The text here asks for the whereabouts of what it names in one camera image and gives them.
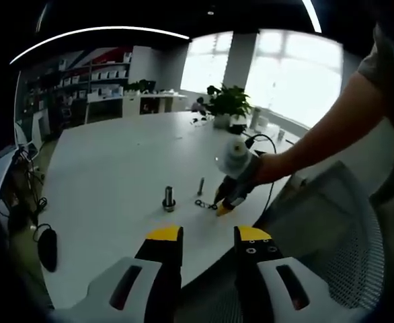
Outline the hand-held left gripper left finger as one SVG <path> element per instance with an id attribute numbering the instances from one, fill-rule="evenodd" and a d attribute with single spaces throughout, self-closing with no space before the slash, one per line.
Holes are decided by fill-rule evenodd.
<path id="1" fill-rule="evenodd" d="M 183 235 L 178 225 L 150 232 L 135 257 L 107 268 L 80 302 L 62 311 L 62 321 L 173 322 L 182 286 Z"/>

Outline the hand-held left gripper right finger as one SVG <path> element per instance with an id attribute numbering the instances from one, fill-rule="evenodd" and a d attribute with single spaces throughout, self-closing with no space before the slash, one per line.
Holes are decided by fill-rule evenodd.
<path id="1" fill-rule="evenodd" d="M 334 322 L 344 310 L 323 279 L 284 257 L 263 230 L 236 226 L 234 240 L 244 322 Z"/>

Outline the person's right hand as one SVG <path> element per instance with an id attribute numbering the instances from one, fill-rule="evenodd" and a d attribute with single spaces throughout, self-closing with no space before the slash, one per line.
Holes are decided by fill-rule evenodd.
<path id="1" fill-rule="evenodd" d="M 284 160 L 281 154 L 263 154 L 252 183 L 255 186 L 273 183 L 285 176 Z"/>

